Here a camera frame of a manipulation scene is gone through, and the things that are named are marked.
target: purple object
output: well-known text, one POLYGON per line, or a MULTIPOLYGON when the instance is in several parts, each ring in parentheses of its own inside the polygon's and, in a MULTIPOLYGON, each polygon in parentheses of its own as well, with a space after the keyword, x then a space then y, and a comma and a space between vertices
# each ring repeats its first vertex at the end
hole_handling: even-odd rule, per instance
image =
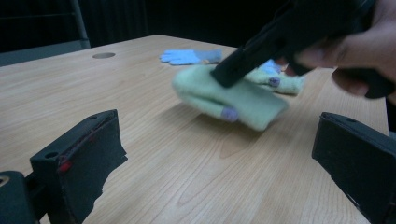
POLYGON ((232 107, 224 107, 221 111, 221 117, 227 121, 235 122, 238 120, 238 112, 232 107))
POLYGON ((270 77, 268 84, 272 87, 278 87, 280 84, 280 78, 279 77, 270 77))

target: round hole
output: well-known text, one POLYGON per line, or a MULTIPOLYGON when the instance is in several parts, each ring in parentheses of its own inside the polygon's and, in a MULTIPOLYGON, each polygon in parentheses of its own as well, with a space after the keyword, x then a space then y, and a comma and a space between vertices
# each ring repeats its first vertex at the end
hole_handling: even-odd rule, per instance
POLYGON ((46 159, 51 159, 58 156, 58 152, 50 152, 49 154, 46 155, 46 159))
POLYGON ((114 55, 116 55, 115 53, 112 52, 106 52, 106 53, 98 53, 93 55, 92 57, 94 59, 105 59, 105 58, 111 58, 114 57, 114 55))
POLYGON ((0 175, 0 188, 3 187, 9 181, 9 177, 6 175, 0 175))

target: finger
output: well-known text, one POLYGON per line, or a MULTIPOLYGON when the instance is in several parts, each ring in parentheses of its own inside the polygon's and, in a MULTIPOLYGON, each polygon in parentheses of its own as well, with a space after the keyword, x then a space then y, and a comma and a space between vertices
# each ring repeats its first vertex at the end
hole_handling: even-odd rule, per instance
POLYGON ((387 96, 387 99, 388 99, 393 105, 396 105, 396 92, 394 92, 393 94, 387 96))
POLYGON ((293 70, 290 66, 287 66, 287 67, 286 67, 286 69, 285 69, 285 74, 288 75, 288 76, 290 76, 290 77, 295 77, 295 76, 297 76, 297 74, 294 72, 294 70, 293 70))
POLYGON ((367 83, 349 76, 348 73, 342 69, 335 70, 332 73, 332 79, 341 89, 354 95, 364 96, 369 90, 367 83))
POLYGON ((296 55, 298 63, 310 67, 375 67, 383 57, 381 43, 374 30, 324 40, 296 55))
POLYGON ((186 65, 186 64, 192 64, 192 62, 185 60, 185 59, 174 59, 169 62, 171 65, 186 65))
POLYGON ((164 54, 180 54, 186 52, 186 49, 167 49, 164 54))
POLYGON ((178 56, 178 55, 161 55, 160 60, 163 63, 168 63, 170 61, 173 60, 180 60, 182 59, 182 57, 178 56))
POLYGON ((282 57, 282 58, 276 59, 275 63, 277 63, 279 65, 286 65, 286 64, 288 64, 288 61, 282 57))

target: dark background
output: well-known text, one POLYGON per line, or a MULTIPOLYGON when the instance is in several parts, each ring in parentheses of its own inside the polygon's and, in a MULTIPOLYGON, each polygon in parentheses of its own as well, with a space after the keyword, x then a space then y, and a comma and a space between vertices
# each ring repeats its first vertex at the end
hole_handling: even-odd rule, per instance
MULTIPOLYGON (((91 47, 171 35, 232 47, 270 21, 284 1, 78 0, 91 47)), ((0 1, 0 52, 79 39, 69 0, 0 1)))

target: wooden table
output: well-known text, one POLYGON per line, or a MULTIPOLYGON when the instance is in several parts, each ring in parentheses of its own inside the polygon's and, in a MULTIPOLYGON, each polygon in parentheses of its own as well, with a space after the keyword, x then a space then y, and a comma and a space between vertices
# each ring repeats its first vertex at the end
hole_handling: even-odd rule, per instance
POLYGON ((29 158, 89 115, 118 109, 129 160, 85 223, 368 223, 311 159, 323 111, 388 133, 385 101, 340 91, 330 69, 307 75, 263 133, 202 115, 171 88, 186 66, 165 49, 232 48, 154 35, 0 68, 0 170, 29 158), (115 53, 94 59, 92 55, 115 53))

